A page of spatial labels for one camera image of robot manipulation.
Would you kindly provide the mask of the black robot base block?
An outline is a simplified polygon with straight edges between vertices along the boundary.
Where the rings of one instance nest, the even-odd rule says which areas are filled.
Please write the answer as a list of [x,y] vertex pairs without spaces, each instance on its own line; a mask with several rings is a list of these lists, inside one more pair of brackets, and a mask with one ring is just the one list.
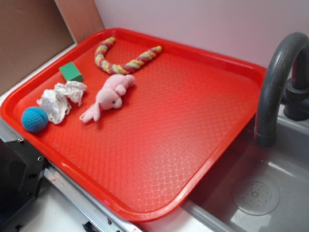
[[47,159],[26,140],[0,142],[0,228],[33,203]]

